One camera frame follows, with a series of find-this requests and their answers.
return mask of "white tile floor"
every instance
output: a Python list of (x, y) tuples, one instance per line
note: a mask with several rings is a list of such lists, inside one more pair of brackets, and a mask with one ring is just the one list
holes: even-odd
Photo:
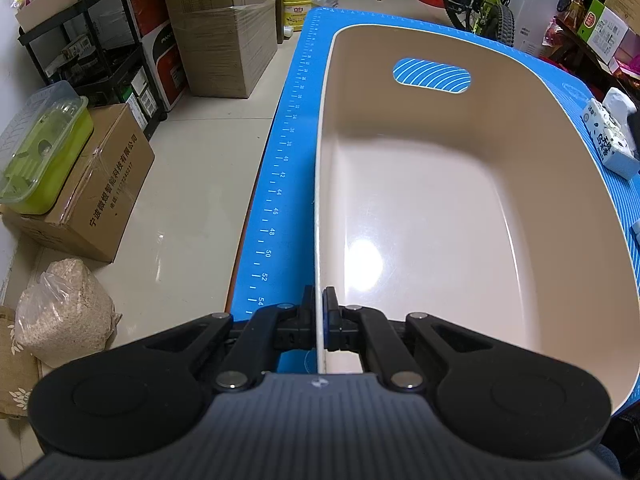
[[(448, 23), (418, 0), (340, 0)], [(244, 216), (299, 33), (278, 52), (246, 100), (184, 96), (151, 140), (156, 154), (111, 265), (92, 264), (123, 314), (115, 345), (225, 307)], [(37, 272), (62, 254), (44, 250)], [(24, 465), (40, 453), (20, 428)]]

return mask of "green box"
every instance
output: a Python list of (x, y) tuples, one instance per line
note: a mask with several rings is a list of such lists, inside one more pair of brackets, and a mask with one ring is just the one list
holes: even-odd
[(587, 11), (586, 16), (584, 17), (584, 21), (582, 25), (578, 29), (578, 37), (582, 38), (582, 40), (587, 43), (589, 38), (591, 37), (591, 33), (598, 23), (598, 20), (602, 16), (602, 12), (606, 9), (603, 3), (598, 0), (593, 0), (591, 3), (591, 7)]

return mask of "yellow bottle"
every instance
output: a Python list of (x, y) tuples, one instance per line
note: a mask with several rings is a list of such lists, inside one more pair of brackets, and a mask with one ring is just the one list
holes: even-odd
[(282, 0), (284, 4), (285, 25), (293, 30), (302, 30), (306, 14), (311, 10), (311, 0)]

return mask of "white ceramic baking dish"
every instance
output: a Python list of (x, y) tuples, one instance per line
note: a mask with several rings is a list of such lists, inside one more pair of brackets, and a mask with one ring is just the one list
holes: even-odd
[[(466, 69), (463, 92), (396, 82), (403, 58)], [(424, 311), (568, 361), (613, 408), (640, 362), (638, 290), (609, 192), (540, 78), (450, 36), (358, 25), (334, 37), (316, 155), (316, 298)], [(354, 371), (322, 350), (319, 370)]]

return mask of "white wall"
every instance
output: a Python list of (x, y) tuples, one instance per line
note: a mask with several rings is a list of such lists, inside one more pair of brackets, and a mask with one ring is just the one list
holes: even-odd
[[(35, 90), (43, 86), (31, 58), (18, 42), (18, 23), (9, 2), (0, 0), (0, 131)], [(0, 301), (16, 254), (19, 233), (0, 222)], [(24, 423), (0, 420), (0, 472), (13, 477), (24, 465), (20, 433)]]
[[(43, 86), (26, 49), (17, 40), (18, 22), (9, 4), (8, 0), (0, 0), (0, 131), (25, 100)], [(4, 299), (18, 236), (0, 222), (0, 300)]]

